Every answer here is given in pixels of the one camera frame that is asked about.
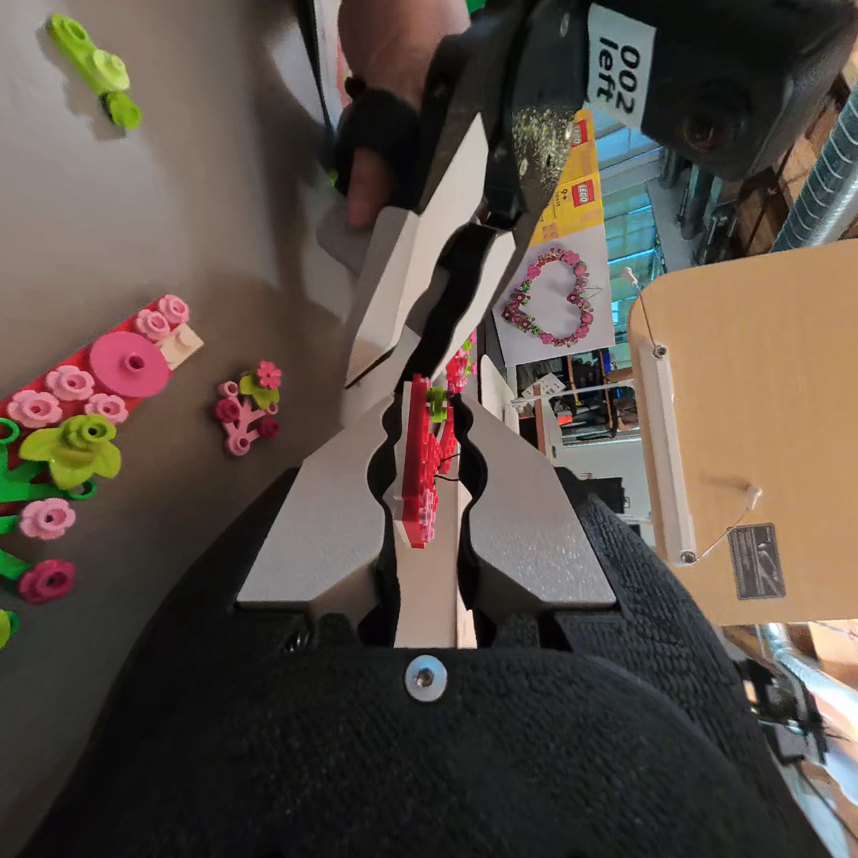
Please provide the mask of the pink lego branch piece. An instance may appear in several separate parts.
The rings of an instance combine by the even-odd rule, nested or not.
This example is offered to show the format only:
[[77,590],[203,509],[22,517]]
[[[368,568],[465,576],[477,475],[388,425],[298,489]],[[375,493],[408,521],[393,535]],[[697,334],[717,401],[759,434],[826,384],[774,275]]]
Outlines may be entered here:
[[281,386],[282,370],[269,360],[218,386],[212,414],[224,432],[229,455],[244,456],[255,442],[278,438]]

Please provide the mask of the yellow white toy set box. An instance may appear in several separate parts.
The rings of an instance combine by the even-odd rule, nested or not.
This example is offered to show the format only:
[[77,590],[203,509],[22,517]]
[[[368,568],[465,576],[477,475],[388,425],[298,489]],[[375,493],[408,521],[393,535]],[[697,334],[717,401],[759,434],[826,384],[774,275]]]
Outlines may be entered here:
[[505,366],[615,342],[593,113],[578,111],[566,136],[558,183],[492,309]]

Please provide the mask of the red lego heart frame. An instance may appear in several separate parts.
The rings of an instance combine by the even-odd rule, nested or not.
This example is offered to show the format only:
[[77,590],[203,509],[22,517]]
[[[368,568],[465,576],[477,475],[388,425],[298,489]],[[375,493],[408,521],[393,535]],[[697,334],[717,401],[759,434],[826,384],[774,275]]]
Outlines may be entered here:
[[422,550],[434,539],[437,484],[451,481],[459,454],[452,399],[475,375],[477,334],[473,331],[445,367],[444,383],[414,376],[403,388],[401,446],[392,487],[392,515],[402,541]]

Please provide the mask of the white bar on board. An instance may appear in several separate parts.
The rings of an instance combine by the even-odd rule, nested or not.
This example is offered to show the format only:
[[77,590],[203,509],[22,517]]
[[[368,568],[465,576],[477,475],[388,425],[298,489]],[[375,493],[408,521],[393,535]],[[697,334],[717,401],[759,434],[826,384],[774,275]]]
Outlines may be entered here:
[[671,564],[690,566],[698,561],[698,547],[683,472],[669,350],[659,342],[644,342],[638,361],[664,548]]

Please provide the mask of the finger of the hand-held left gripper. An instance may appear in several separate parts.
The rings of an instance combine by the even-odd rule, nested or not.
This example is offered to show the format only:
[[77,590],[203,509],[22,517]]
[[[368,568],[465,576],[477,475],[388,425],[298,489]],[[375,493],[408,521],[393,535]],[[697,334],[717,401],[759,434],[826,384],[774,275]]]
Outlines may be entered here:
[[402,382],[411,382],[414,376],[434,379],[445,369],[491,309],[515,252],[509,231],[469,223],[456,233],[442,259],[448,275],[445,287],[408,357]]
[[334,191],[316,240],[353,279],[346,389],[398,345],[413,306],[432,284],[445,245],[477,210],[487,161],[487,134],[477,114],[421,212],[388,206],[372,229],[359,229],[349,225],[346,199]]

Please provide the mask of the person's left hand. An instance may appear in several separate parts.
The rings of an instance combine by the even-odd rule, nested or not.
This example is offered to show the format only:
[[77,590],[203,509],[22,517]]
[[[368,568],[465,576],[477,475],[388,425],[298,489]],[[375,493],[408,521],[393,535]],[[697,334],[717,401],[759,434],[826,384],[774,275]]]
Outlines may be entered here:
[[[435,49],[469,27],[465,1],[343,1],[338,28],[344,58],[354,76],[419,110]],[[383,157],[355,149],[349,183],[352,227],[373,227],[388,204],[393,176]]]

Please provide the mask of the light wooden board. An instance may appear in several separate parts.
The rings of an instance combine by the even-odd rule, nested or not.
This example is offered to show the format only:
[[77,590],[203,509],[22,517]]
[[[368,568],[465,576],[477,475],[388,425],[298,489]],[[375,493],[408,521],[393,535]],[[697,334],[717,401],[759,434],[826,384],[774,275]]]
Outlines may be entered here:
[[[718,626],[856,619],[857,242],[667,273],[627,321],[656,551]],[[638,349],[669,350],[698,561],[667,559]],[[775,525],[783,599],[739,601],[728,534]]]

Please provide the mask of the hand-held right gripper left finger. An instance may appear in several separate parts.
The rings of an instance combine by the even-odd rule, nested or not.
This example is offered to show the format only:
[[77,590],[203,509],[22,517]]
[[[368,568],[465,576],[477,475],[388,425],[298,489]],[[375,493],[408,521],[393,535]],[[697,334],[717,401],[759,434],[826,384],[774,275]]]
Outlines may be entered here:
[[300,465],[236,596],[250,610],[316,622],[345,616],[362,642],[392,646],[401,608],[391,509],[402,395],[341,429]]

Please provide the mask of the lego segment with green stems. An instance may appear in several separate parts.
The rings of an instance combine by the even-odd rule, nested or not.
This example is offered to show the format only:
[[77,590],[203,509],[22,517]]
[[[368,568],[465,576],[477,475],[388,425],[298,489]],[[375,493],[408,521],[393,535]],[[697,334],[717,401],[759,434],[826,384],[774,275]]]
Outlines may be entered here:
[[60,540],[98,481],[118,475],[118,428],[202,347],[189,320],[165,294],[2,397],[2,541]]

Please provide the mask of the lime green lego flower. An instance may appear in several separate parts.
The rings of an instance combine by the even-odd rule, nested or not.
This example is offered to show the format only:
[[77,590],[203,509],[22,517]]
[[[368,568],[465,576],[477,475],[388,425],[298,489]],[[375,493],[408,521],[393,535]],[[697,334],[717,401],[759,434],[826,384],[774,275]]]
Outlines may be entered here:
[[108,50],[93,48],[84,68],[91,89],[100,96],[130,89],[130,78],[124,61]]
[[94,49],[88,32],[78,21],[62,14],[49,17],[47,31],[63,54],[73,58],[86,58]]
[[124,131],[134,131],[143,121],[143,111],[127,91],[111,90],[101,95],[102,105],[112,123]]

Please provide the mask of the grey label plate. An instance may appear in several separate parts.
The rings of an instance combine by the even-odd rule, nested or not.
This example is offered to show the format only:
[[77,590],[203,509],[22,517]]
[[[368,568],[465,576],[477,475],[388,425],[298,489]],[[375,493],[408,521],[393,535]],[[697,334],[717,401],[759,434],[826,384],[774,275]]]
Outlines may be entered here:
[[728,534],[728,549],[739,601],[783,599],[786,584],[774,524],[741,524]]

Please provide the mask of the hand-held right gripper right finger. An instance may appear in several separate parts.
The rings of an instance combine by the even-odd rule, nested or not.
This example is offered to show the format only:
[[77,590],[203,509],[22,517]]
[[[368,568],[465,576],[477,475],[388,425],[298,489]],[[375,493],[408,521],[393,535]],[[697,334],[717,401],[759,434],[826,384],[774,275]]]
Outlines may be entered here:
[[457,584],[478,647],[513,617],[606,612],[617,597],[557,471],[479,402],[456,396],[463,512]]

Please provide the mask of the ribbed silver duct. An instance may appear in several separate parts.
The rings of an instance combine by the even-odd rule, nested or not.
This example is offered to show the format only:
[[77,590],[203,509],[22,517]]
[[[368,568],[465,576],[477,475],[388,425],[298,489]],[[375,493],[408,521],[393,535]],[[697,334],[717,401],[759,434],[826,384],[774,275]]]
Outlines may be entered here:
[[840,241],[856,215],[857,87],[853,87],[770,251]]

